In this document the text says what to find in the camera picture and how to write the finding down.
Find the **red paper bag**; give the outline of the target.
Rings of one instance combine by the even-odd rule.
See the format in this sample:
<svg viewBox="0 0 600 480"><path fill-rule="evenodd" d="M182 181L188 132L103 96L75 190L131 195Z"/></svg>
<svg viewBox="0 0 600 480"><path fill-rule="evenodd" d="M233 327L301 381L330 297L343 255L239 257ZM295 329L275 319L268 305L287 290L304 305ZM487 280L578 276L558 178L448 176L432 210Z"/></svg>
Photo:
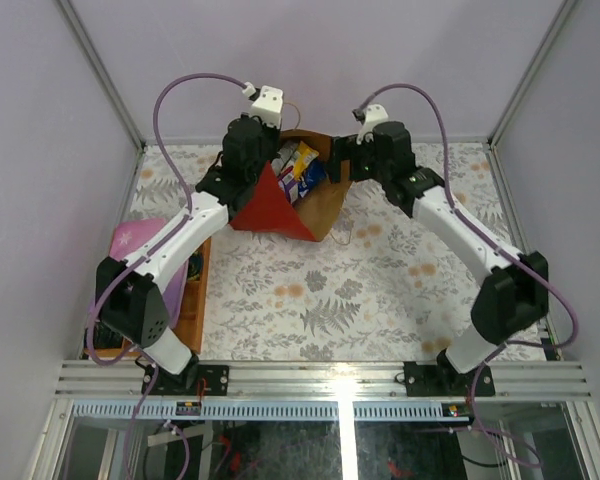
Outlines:
<svg viewBox="0 0 600 480"><path fill-rule="evenodd" d="M340 215L351 182L338 183L324 177L308 190L304 197L292 200L279 185L273 160L286 141L300 141L318 152L315 161L324 168L328 156L335 151L334 138L301 129L282 131L275 135L254 194L247 205L230 221L233 229L252 233L275 233L284 237L320 242L331 231Z"/></svg>

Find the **purple candy bag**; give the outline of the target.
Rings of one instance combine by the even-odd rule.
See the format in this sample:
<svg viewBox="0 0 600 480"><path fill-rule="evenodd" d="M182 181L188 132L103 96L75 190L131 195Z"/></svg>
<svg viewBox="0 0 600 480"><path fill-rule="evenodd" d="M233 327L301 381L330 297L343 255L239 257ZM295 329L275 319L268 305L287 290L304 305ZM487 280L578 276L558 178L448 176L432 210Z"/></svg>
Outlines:
<svg viewBox="0 0 600 480"><path fill-rule="evenodd" d="M278 185L290 204L294 204L299 197L299 181L294 177L293 168L283 171L278 178Z"/></svg>

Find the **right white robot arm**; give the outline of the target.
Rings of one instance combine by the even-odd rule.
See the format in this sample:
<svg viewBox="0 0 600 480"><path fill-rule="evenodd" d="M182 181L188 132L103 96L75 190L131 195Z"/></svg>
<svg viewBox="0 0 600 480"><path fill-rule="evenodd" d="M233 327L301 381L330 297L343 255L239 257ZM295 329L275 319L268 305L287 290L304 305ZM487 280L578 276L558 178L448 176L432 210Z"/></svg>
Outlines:
<svg viewBox="0 0 600 480"><path fill-rule="evenodd" d="M470 326L438 356L435 378L443 392L462 392L471 371L547 315L546 258L522 253L471 216L438 173L418 165L403 123L383 121L362 137L332 139L326 171L334 182L378 182L387 200L433 232L476 281Z"/></svg>

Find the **yellow snack bag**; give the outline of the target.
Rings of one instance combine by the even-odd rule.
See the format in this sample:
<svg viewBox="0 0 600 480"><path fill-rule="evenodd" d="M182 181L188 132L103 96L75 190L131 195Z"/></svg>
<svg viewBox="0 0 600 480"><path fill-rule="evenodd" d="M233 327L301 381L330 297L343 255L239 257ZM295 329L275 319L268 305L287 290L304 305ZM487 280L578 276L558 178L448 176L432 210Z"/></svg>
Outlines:
<svg viewBox="0 0 600 480"><path fill-rule="evenodd" d="M319 152L305 142L300 141L292 155L292 175L294 179L299 179L310 164L317 159Z"/></svg>

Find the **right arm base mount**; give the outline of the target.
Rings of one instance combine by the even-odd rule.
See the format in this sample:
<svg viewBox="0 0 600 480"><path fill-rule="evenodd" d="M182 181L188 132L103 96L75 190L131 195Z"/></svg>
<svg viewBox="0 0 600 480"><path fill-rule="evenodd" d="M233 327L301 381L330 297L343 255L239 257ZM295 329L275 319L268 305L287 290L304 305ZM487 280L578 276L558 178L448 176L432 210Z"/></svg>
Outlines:
<svg viewBox="0 0 600 480"><path fill-rule="evenodd" d="M489 367L457 373L450 366L404 362L403 374L410 397L494 397L496 394Z"/></svg>

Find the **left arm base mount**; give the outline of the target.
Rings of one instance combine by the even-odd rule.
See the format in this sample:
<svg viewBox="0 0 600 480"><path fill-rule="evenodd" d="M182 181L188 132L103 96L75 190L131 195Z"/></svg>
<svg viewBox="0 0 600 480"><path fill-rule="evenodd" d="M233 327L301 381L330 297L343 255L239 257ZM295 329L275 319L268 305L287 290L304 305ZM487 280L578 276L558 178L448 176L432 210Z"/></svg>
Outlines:
<svg viewBox="0 0 600 480"><path fill-rule="evenodd" d="M149 394L198 398L226 396L229 376L230 367L217 364L196 364L178 375L160 370Z"/></svg>

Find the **blue silver chips bag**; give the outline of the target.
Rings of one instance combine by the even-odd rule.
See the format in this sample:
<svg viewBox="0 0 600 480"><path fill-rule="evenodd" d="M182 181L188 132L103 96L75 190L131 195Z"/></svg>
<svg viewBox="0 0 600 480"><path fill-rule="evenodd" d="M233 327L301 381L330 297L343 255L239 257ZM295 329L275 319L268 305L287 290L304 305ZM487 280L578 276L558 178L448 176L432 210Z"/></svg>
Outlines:
<svg viewBox="0 0 600 480"><path fill-rule="evenodd" d="M311 190L313 190L326 178L327 173L324 169L323 163L318 159L313 160L300 175L297 183L297 198L304 198Z"/></svg>

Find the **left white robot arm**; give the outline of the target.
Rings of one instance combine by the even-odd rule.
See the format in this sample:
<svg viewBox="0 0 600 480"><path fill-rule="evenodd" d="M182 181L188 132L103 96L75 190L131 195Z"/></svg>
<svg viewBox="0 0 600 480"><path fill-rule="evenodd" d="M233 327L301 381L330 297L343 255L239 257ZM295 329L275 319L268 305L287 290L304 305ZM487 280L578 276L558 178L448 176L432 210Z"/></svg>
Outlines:
<svg viewBox="0 0 600 480"><path fill-rule="evenodd" d="M188 195L191 204L136 251L107 257L97 268L95 318L147 354L177 394L197 387L199 371L193 351L169 326L163 294L190 256L251 201L277 152L280 126L263 114L232 121L218 162Z"/></svg>

